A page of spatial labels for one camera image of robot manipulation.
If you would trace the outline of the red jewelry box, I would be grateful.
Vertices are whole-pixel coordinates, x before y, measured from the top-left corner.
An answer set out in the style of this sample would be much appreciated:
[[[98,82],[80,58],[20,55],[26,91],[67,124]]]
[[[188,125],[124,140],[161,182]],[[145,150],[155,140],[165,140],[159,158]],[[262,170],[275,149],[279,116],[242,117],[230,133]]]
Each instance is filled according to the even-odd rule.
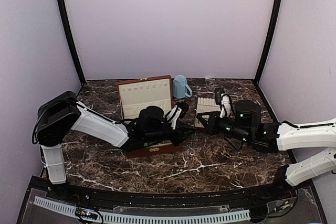
[[[168,113],[173,108],[172,78],[170,75],[116,83],[123,119],[135,119],[141,110],[154,105]],[[126,153],[127,158],[146,157],[180,152],[183,145],[174,146],[170,141]]]

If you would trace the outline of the light blue faceted mug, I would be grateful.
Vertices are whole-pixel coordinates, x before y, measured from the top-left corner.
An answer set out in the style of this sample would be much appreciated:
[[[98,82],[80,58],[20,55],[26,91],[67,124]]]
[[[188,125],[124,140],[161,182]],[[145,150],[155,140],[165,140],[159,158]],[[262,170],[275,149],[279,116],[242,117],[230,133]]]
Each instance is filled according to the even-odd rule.
[[[177,75],[173,80],[173,97],[176,99],[191,98],[193,92],[187,83],[187,78]]]

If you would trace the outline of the red jewelry display tray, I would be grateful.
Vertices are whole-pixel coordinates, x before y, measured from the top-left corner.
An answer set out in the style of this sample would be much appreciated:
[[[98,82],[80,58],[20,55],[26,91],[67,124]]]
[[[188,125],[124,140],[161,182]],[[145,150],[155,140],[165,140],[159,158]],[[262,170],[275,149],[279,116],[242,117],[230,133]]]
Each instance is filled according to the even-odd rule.
[[[222,105],[225,109],[221,109],[219,104],[213,98],[197,98],[196,114],[204,112],[220,112],[221,115],[229,115],[231,112],[230,100],[228,96],[222,99]]]

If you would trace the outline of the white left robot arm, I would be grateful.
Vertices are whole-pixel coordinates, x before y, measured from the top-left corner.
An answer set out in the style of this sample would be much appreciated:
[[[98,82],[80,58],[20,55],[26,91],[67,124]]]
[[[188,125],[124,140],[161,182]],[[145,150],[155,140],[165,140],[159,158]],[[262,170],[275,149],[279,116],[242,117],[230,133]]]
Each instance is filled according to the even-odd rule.
[[[31,139],[33,144],[40,145],[54,193],[61,200],[69,201],[74,197],[74,189],[66,183],[62,154],[62,141],[69,131],[88,134],[126,152],[163,141],[179,146],[196,131],[195,127],[179,121],[187,111],[185,102],[177,103],[168,113],[151,105],[135,119],[115,121],[88,108],[72,91],[66,91],[38,109]]]

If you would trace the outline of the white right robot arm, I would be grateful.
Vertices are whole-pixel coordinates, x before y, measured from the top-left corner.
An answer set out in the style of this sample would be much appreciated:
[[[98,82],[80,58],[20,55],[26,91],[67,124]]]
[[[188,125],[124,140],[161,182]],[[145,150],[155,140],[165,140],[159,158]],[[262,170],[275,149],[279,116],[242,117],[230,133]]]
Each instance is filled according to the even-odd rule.
[[[299,163],[278,168],[268,195],[280,199],[288,188],[335,169],[335,119],[306,124],[262,123],[261,107],[251,100],[232,103],[223,88],[215,89],[220,111],[198,113],[196,118],[209,135],[222,134],[261,153],[277,153],[298,148],[324,150]]]

